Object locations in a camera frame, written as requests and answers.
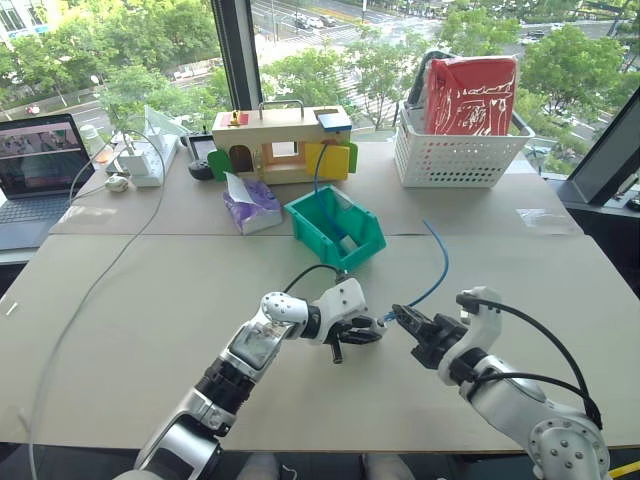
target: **white plastic basket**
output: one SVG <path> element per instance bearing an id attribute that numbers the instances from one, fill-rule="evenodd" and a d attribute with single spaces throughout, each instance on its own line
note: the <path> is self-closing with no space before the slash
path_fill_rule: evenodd
<path id="1" fill-rule="evenodd" d="M 404 187 L 492 187 L 524 145 L 535 136 L 513 112 L 518 136 L 425 135 L 414 123 L 419 111 L 400 108 L 395 159 Z"/>

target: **yellow cable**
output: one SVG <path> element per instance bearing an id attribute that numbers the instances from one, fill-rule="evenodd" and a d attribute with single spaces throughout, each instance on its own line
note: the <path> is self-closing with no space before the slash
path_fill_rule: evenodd
<path id="1" fill-rule="evenodd" d="M 618 478 L 637 471 L 640 471 L 640 461 L 630 463 L 629 465 L 623 465 L 622 467 L 614 468 L 613 470 L 609 471 L 609 476 L 611 478 Z"/>

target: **purple tissue box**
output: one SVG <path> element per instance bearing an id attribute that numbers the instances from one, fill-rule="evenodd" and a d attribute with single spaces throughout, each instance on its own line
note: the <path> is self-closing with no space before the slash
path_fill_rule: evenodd
<path id="1" fill-rule="evenodd" d="M 263 182 L 226 172 L 224 204 L 240 233 L 248 235 L 282 223 L 280 202 Z"/>

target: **laptop screen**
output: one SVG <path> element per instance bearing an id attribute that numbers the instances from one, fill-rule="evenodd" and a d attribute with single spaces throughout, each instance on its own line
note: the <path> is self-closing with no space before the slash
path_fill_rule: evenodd
<path id="1" fill-rule="evenodd" d="M 88 161 L 71 115 L 0 123 L 0 188 L 8 199 L 68 193 Z M 91 165 L 82 172 L 77 189 L 93 172 Z"/>

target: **laptop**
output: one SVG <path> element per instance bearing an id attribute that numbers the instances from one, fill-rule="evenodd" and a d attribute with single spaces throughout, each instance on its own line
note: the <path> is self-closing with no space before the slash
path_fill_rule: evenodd
<path id="1" fill-rule="evenodd" d="M 39 247 L 69 207 L 90 161 L 70 114 L 0 123 L 0 250 Z M 74 194 L 95 169 L 89 164 Z"/>

